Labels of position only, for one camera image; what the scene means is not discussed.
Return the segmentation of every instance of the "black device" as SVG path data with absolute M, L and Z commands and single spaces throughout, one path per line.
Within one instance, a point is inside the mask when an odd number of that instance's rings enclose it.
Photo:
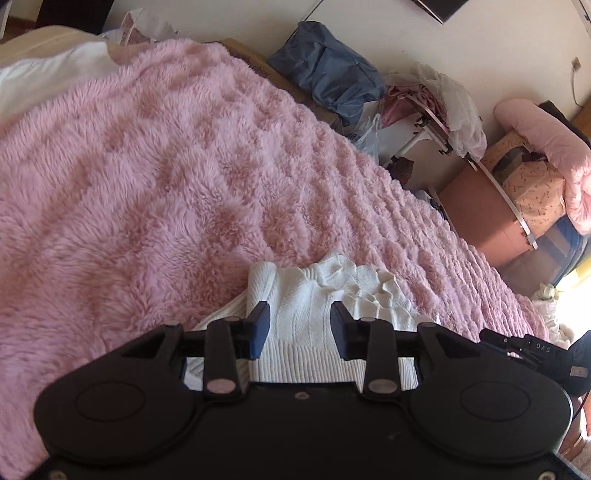
M 270 323 L 261 302 L 203 331 L 162 326 L 49 385 L 34 419 L 50 458 L 28 478 L 580 479 L 554 453 L 569 396 L 530 365 L 435 323 L 354 320 L 335 302 L 339 355 L 366 360 L 361 392 L 242 382 L 236 360 L 260 356 Z M 194 356 L 203 392 L 183 384 Z M 400 357 L 414 358 L 414 390 L 401 390 Z
M 94 35 L 103 31 L 115 0 L 43 0 L 36 28 L 63 25 Z
M 468 0 L 414 0 L 439 23 L 447 22 Z

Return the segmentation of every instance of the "pink pillow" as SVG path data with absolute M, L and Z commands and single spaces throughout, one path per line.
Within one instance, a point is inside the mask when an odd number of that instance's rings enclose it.
M 531 100 L 499 103 L 495 118 L 505 131 L 516 130 L 538 152 L 546 155 L 566 179 L 564 202 L 581 235 L 591 232 L 591 150 L 560 120 Z

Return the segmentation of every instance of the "floor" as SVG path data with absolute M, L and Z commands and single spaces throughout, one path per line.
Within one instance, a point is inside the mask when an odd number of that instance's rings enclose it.
M 8 21 L 6 23 L 6 30 L 4 31 L 4 36 L 0 40 L 1 43 L 6 43 L 9 40 L 12 40 L 23 33 L 26 33 L 28 30 L 32 30 L 35 28 L 35 22 L 31 20 L 23 20 L 21 18 L 15 17 L 8 17 Z

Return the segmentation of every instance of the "brown fabric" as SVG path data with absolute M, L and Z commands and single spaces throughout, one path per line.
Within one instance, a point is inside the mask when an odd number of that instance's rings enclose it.
M 566 215 L 566 180 L 546 161 L 522 163 L 503 183 L 536 238 Z
M 484 155 L 480 163 L 488 171 L 492 173 L 499 161 L 508 153 L 513 151 L 514 148 L 522 149 L 523 152 L 530 151 L 530 148 L 527 145 L 527 140 L 520 136 L 515 130 L 512 130 L 511 132 L 506 134 L 501 140 L 499 140 L 497 143 L 489 147 L 488 150 L 486 150 L 486 154 Z
M 491 146 L 481 163 L 502 185 L 536 238 L 566 215 L 566 180 L 514 130 Z

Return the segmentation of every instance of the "pink fluffy blanket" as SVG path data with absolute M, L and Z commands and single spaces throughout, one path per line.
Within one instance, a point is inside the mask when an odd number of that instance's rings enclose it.
M 66 372 L 163 322 L 196 327 L 253 262 L 328 252 L 392 271 L 430 316 L 545 336 L 472 247 L 219 45 L 168 42 L 0 126 L 0 472 L 45 457 Z

